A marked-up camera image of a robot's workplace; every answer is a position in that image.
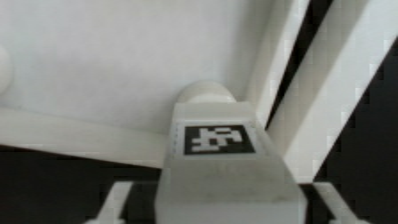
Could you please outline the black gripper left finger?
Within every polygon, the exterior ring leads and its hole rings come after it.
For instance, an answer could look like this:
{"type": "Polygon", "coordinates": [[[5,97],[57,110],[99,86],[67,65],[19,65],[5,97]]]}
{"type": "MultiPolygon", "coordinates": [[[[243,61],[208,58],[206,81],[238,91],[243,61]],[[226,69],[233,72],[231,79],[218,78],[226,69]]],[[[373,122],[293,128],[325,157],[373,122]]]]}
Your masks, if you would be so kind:
{"type": "Polygon", "coordinates": [[[114,183],[96,218],[87,220],[83,224],[126,224],[121,214],[133,185],[133,181],[114,183]]]}

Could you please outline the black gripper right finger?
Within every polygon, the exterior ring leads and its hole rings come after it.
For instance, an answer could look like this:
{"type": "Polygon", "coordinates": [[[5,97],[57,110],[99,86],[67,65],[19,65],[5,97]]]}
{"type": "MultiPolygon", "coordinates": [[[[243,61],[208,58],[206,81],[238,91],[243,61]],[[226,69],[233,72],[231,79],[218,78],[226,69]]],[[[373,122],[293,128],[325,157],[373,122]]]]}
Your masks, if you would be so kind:
{"type": "Polygon", "coordinates": [[[371,224],[353,214],[334,185],[329,182],[316,182],[313,186],[334,215],[329,224],[371,224]]]}

